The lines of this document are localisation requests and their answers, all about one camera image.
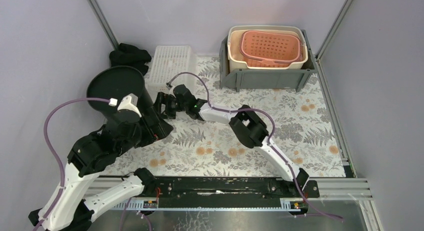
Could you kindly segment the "large black cylindrical container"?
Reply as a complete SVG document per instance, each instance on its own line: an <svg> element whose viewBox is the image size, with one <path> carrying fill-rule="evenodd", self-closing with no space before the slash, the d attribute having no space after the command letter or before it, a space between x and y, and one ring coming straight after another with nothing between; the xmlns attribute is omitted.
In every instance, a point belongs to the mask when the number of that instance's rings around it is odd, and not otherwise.
<svg viewBox="0 0 424 231"><path fill-rule="evenodd" d="M141 113L141 119L149 126L159 123L153 108L153 101L146 88L144 75L130 66L115 66L99 73L88 85L88 98L114 98L119 104L125 96L133 94L137 97L136 107Z"/></svg>

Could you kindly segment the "pink perforated basket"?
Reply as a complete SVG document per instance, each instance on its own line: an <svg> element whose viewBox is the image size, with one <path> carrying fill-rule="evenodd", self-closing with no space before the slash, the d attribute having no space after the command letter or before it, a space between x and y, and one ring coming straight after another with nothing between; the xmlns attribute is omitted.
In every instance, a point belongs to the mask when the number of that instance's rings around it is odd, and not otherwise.
<svg viewBox="0 0 424 231"><path fill-rule="evenodd" d="M252 68L288 68L305 61L305 45L296 34L245 31L240 37L239 52Z"/></svg>

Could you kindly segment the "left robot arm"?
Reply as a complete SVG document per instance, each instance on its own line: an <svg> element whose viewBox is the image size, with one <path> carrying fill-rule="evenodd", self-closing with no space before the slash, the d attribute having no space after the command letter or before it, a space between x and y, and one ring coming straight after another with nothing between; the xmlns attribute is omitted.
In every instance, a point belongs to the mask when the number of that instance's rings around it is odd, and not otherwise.
<svg viewBox="0 0 424 231"><path fill-rule="evenodd" d="M93 181L106 167L132 148L141 148L166 138L173 127L153 107L114 109L105 113L106 123L78 139L60 165L60 181L48 203L29 214L35 228L47 231L86 231L103 213L118 203L157 193L156 178L147 168L138 168L122 183L85 198Z"/></svg>

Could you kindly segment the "white perforated plastic basket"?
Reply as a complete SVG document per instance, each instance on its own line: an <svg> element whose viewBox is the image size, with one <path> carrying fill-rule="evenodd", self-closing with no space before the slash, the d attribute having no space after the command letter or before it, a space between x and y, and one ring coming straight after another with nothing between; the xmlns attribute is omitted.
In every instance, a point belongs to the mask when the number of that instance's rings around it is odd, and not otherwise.
<svg viewBox="0 0 424 231"><path fill-rule="evenodd" d="M197 74L198 55L189 45L158 45L146 74L146 88L154 98L168 93L166 83L182 72Z"/></svg>

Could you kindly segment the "grey plastic crate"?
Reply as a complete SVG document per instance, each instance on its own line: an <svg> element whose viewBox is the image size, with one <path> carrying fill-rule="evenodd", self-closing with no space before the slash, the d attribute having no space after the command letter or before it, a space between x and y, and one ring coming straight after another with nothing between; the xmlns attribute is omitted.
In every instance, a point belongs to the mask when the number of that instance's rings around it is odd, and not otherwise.
<svg viewBox="0 0 424 231"><path fill-rule="evenodd" d="M258 69L231 68L230 48L233 32L242 31L241 26L234 26L222 40L219 51L219 87L234 89L294 89L300 92L313 74L318 72L318 64L309 47L306 47L308 59L299 69Z"/></svg>

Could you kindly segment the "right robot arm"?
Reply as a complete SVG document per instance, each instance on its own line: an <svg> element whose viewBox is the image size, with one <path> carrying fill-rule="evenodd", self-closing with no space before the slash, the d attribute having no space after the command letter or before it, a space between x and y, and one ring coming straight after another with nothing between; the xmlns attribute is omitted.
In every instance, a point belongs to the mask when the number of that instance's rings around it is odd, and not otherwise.
<svg viewBox="0 0 424 231"><path fill-rule="evenodd" d="M213 105L208 98L196 98L183 84L173 87L171 94L159 92L153 106L164 119L174 119L177 112L184 112L193 120L228 125L242 145L262 152L279 171L291 196L299 197L307 190L309 174L273 141L276 124L265 111L248 105L239 109Z"/></svg>

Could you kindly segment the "cream plastic tub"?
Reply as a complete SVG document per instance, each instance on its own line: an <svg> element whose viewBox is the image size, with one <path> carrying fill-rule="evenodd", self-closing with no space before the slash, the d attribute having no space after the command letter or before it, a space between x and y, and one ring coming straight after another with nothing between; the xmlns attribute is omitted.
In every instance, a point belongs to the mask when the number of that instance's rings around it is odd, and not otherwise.
<svg viewBox="0 0 424 231"><path fill-rule="evenodd" d="M231 68L248 68L248 69L264 69L264 70L276 70L276 69L300 69L303 63L308 59L308 52L306 47L308 47L306 36L302 34L301 30L294 26L281 26L281 25L238 25L235 27L242 27L242 31L234 31L230 36L230 44L228 47L230 48L230 67ZM244 32L255 30L255 31L265 31L270 33L289 33L296 34L301 42L304 44L304 54L306 54L305 61L299 64L292 64L286 68L263 68L263 67L249 67L246 62L244 62L243 57L239 50L240 39Z"/></svg>

